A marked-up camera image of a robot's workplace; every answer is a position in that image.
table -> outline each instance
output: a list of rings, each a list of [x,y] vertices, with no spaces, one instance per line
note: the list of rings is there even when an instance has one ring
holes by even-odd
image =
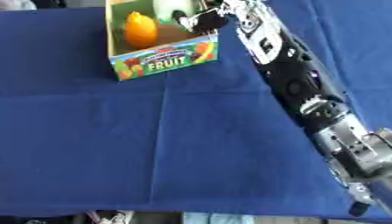
[[[372,128],[392,127],[392,2],[273,0]],[[102,8],[0,12],[0,214],[181,210],[348,218],[351,200],[252,67],[117,83]],[[387,219],[373,207],[369,219]]]

